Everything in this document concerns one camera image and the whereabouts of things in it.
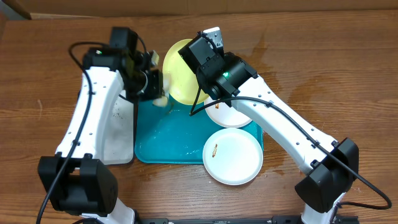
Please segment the yellow plate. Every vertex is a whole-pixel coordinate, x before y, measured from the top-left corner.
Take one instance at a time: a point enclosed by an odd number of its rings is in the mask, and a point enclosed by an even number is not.
[[[178,102],[193,105],[198,93],[198,82],[195,74],[181,58],[178,51],[191,39],[180,40],[167,52],[163,62],[163,75],[170,80],[170,94]],[[200,92],[198,104],[209,96]]]

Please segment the teal tray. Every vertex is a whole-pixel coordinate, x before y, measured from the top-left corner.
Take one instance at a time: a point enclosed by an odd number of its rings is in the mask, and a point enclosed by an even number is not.
[[[205,110],[189,117],[191,107],[172,97],[165,108],[151,101],[139,103],[134,147],[137,158],[150,164],[203,164],[203,146],[223,127],[214,123]],[[260,126],[250,122],[241,129],[252,134],[264,150]]]

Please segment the wooden table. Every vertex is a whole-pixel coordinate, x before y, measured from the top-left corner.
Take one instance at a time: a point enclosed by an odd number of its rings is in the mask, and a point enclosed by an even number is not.
[[[224,47],[249,62],[298,114],[360,148],[360,174],[398,200],[398,11],[300,12],[227,16],[9,21],[0,45],[0,222],[33,223],[45,190],[40,156],[55,152],[69,125],[81,72],[67,54],[77,41],[107,42],[112,26],[129,26],[161,58],[181,39],[220,26]],[[76,52],[83,55],[86,48]],[[264,134],[255,181],[230,187],[203,166],[110,167],[119,197],[141,217],[249,218],[299,214],[293,160]],[[356,181],[345,200],[382,205]],[[361,223],[397,223],[388,211],[346,207]],[[43,223],[77,217],[47,206]]]

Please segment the white plate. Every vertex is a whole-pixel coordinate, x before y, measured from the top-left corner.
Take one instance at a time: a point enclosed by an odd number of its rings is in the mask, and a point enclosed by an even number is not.
[[[257,139],[237,128],[217,131],[210,136],[203,149],[207,172],[228,185],[245,184],[255,178],[261,170],[262,159]]]
[[[205,100],[205,105],[214,102],[210,97]],[[251,122],[246,115],[238,112],[235,108],[230,108],[225,103],[219,103],[206,108],[206,113],[216,124],[224,128],[240,128]]]

